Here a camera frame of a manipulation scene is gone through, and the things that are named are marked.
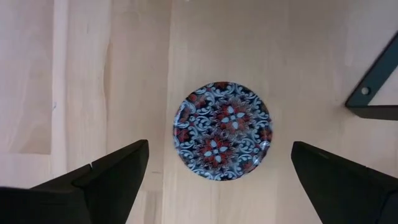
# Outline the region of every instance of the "patterned coaster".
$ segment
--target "patterned coaster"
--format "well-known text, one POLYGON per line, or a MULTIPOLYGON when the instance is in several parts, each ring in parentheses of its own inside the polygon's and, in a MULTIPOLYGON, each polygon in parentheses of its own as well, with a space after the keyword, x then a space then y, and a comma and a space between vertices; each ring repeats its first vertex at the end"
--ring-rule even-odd
POLYGON ((174 145, 185 165, 211 180, 234 180, 266 156, 272 122, 248 88, 210 83, 191 93, 174 117, 174 145))

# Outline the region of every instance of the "circular tile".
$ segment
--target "circular tile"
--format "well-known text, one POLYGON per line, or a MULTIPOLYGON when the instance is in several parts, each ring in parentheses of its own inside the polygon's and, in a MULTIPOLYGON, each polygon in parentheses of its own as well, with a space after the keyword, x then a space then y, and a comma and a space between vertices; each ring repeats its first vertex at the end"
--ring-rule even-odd
POLYGON ((174 145, 185 165, 211 180, 234 180, 266 156, 272 122, 261 99, 237 83, 210 83, 191 93, 174 117, 174 145))

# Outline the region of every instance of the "black frame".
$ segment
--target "black frame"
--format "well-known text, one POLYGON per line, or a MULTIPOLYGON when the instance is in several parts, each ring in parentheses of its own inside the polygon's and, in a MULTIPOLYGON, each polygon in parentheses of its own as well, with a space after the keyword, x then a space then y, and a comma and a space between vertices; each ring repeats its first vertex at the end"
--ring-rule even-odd
POLYGON ((398 121, 398 105, 368 105, 397 66, 398 32, 358 83, 345 106, 361 118, 398 121))

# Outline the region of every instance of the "round coaster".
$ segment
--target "round coaster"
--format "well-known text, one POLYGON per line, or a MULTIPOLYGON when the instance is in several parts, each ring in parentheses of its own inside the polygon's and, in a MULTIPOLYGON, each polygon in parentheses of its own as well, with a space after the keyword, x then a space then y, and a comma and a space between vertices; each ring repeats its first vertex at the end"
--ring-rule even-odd
POLYGON ((261 99, 237 83, 210 83, 191 93, 174 117, 174 145, 185 165, 211 180, 234 180, 266 156, 272 122, 261 99))

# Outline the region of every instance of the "light wood surface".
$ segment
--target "light wood surface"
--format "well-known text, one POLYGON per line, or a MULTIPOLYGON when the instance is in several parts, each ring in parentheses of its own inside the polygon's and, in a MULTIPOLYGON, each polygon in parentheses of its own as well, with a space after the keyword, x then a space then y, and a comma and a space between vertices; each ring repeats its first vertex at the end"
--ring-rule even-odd
MULTIPOLYGON (((318 224, 290 161, 294 141, 398 177, 398 122, 343 107, 398 30, 396 0, 0 6, 0 185, 31 187, 148 139, 128 223, 318 224), (230 182, 189 171, 172 141, 181 101, 221 80, 255 91, 274 121, 263 163, 230 182)), ((397 76, 371 104, 398 104, 397 76)))

